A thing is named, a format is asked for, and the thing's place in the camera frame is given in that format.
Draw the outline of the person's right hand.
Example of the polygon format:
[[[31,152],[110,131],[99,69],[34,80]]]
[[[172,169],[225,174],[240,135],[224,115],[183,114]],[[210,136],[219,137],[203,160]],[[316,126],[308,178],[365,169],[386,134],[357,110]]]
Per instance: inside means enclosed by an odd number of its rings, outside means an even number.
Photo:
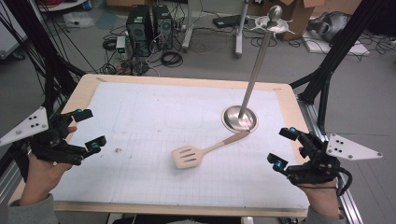
[[[310,207],[315,212],[338,219],[340,216],[335,184],[333,180],[321,184],[300,184],[298,188],[305,193]]]

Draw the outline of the black computer tower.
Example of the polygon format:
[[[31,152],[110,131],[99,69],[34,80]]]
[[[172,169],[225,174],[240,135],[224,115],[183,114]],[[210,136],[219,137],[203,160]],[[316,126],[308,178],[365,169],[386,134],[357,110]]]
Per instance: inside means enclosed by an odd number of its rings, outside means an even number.
[[[153,28],[159,49],[173,47],[173,19],[165,5],[152,7]]]
[[[128,15],[126,28],[134,55],[148,57],[151,54],[149,44],[153,40],[149,7],[133,5]]]

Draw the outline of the grey headset device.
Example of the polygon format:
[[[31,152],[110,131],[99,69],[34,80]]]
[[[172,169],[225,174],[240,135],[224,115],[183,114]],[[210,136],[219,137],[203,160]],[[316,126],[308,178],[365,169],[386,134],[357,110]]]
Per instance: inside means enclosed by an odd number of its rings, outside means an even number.
[[[331,43],[344,30],[350,16],[344,12],[324,12],[321,16],[308,22],[307,31],[314,31],[325,41]]]

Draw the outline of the white grid mat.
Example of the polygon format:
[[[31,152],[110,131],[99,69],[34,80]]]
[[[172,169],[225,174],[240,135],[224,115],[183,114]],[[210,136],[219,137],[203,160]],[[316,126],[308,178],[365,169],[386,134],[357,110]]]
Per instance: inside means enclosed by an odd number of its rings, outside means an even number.
[[[82,146],[98,136],[102,150],[68,171],[53,191],[57,201],[137,203],[234,208],[305,209],[304,193],[268,162],[269,154],[294,163],[274,91],[254,91],[248,106],[258,127],[248,136],[213,149],[201,164],[179,169],[171,153],[204,149],[231,136],[223,110],[240,104],[238,89],[101,83],[70,142]]]

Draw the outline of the beige slotted spatula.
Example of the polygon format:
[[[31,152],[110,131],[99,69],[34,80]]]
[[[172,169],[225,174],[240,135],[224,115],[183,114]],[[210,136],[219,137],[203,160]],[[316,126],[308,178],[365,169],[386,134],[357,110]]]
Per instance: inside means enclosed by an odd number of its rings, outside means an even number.
[[[200,149],[193,146],[184,146],[177,148],[171,152],[172,159],[178,169],[188,169],[196,167],[201,164],[205,154],[215,150],[219,147],[229,145],[235,141],[238,141],[250,134],[250,131],[243,131],[241,133],[236,133],[229,138],[216,143],[211,147],[205,149]]]

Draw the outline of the black frame strut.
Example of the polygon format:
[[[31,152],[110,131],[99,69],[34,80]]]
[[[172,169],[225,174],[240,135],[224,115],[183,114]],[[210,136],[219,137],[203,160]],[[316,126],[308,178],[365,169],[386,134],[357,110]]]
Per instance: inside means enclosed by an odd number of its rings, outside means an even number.
[[[0,0],[0,7],[2,6],[8,8],[10,14],[15,18],[34,47],[35,50],[32,50],[21,39],[11,22],[0,15],[0,22],[20,43],[28,54],[36,72],[45,80],[43,106],[47,109],[53,108],[54,103],[60,96],[68,98],[76,88],[78,83],[72,78],[72,75],[83,77],[86,72],[61,56],[36,16],[29,0]]]
[[[306,105],[313,105],[316,97],[320,95],[317,126],[322,134],[326,133],[325,119],[332,75],[361,36],[364,29],[386,2],[387,0],[361,0],[361,3],[351,16],[344,30],[334,41],[332,48],[320,66],[311,74],[290,83],[293,89],[306,84],[304,91],[298,94],[298,99]]]

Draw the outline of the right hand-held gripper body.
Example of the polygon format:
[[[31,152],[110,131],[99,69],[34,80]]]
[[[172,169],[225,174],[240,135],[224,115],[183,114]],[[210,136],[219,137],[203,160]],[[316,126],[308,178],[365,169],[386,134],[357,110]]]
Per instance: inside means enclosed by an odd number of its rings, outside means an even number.
[[[345,170],[340,159],[349,161],[381,159],[383,154],[361,144],[355,143],[338,134],[332,133],[328,141],[321,141],[313,133],[294,132],[289,136],[292,141],[298,140],[303,149],[300,155],[305,159],[302,165],[289,166],[286,177],[293,185],[321,184],[334,180],[340,173],[351,174]]]

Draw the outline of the white stand leg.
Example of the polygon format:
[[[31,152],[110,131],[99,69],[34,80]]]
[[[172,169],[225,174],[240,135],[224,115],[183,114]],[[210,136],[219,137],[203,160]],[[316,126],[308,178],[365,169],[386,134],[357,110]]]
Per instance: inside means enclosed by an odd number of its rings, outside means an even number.
[[[235,35],[235,56],[240,59],[243,53],[243,29],[245,24],[245,18],[248,12],[248,2],[249,0],[243,0],[243,7],[240,15],[240,22]]]
[[[193,32],[193,22],[192,22],[192,7],[191,7],[192,0],[188,0],[188,9],[187,9],[187,25],[186,25],[186,31],[185,31],[185,36],[182,42],[182,49],[184,51],[187,51],[191,42],[191,35]]]

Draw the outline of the steel utensil stand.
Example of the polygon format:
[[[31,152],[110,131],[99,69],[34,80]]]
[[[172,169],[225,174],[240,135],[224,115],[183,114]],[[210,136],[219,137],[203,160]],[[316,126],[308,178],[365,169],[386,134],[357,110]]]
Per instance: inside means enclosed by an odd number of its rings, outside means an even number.
[[[282,7],[275,5],[269,9],[265,16],[255,20],[254,30],[264,31],[264,36],[252,68],[243,102],[241,105],[232,105],[224,109],[221,114],[223,125],[233,133],[254,132],[258,127],[258,116],[252,109],[248,108],[248,102],[262,68],[262,62],[271,38],[279,34],[290,33],[290,21],[282,20],[282,14]]]

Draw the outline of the small white electronic box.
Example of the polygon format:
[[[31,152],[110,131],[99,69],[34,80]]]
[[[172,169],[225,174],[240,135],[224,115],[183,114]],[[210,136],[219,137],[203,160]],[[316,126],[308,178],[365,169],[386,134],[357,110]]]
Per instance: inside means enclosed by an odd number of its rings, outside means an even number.
[[[118,36],[116,42],[116,51],[119,54],[121,60],[127,59],[126,52],[126,38],[124,36]]]

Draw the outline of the flat black box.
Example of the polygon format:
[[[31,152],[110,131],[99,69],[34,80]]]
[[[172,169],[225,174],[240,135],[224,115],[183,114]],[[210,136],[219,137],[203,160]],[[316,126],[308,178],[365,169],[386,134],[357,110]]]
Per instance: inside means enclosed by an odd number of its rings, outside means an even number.
[[[227,28],[227,27],[239,27],[240,26],[240,15],[232,15],[226,17],[219,17],[212,20],[213,24],[219,28]]]

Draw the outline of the white flat board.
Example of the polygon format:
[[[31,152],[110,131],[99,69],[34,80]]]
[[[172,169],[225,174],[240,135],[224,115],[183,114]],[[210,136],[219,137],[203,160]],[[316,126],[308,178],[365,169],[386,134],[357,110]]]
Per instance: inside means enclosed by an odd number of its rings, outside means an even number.
[[[302,37],[303,43],[310,53],[327,54],[330,49],[330,43],[325,41],[320,35],[315,32],[305,31]],[[353,47],[349,50],[348,55],[366,56],[370,51],[363,46],[360,41],[356,41]]]

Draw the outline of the brown cardboard box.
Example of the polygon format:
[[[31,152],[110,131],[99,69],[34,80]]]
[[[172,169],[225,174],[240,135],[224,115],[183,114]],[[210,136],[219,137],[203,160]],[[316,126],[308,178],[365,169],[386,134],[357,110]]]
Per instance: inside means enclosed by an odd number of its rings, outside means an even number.
[[[281,19],[289,21],[290,28],[290,33],[286,32],[280,37],[283,40],[293,40],[303,36],[314,9],[324,4],[325,0],[263,0],[262,10],[266,15],[272,6],[280,6]]]

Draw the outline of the person's left hand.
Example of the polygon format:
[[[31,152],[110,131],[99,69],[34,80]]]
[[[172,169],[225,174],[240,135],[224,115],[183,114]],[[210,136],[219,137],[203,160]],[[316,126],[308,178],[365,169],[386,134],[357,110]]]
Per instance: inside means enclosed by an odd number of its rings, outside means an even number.
[[[32,154],[20,206],[33,205],[46,200],[50,192],[59,184],[63,174],[71,168],[71,164],[42,161]]]

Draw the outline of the aluminium frame rail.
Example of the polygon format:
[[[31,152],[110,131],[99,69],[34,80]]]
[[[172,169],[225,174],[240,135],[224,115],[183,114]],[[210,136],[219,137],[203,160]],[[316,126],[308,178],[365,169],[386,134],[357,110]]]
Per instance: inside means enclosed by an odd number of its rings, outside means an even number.
[[[7,202],[21,182],[20,169],[17,163],[12,161],[6,170],[0,174],[0,204]]]
[[[297,99],[298,106],[300,107],[305,124],[310,132],[313,132],[322,141],[328,140],[328,135],[322,133],[318,121],[318,111],[313,105],[308,105],[302,100]],[[361,218],[361,213],[356,205],[354,198],[348,189],[342,196],[339,197],[341,204],[341,213],[347,219],[347,224],[364,224]]]

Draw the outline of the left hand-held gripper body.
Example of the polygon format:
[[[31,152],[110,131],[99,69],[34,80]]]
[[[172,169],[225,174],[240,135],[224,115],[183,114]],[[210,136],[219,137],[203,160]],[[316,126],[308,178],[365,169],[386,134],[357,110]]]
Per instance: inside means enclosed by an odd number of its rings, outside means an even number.
[[[69,135],[69,125],[74,121],[68,113],[48,118],[46,108],[40,106],[0,138],[0,147],[25,139],[40,160],[81,165],[84,156],[80,151],[83,147],[69,145],[65,141]]]

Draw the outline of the white cabinet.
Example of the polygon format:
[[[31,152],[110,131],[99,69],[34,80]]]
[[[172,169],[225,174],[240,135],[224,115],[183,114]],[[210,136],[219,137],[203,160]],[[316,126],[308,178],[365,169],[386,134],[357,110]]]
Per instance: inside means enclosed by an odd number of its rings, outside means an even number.
[[[7,5],[3,0],[0,0],[0,60],[7,58],[20,45],[6,25],[13,28],[22,40],[27,39],[27,35],[22,30]]]

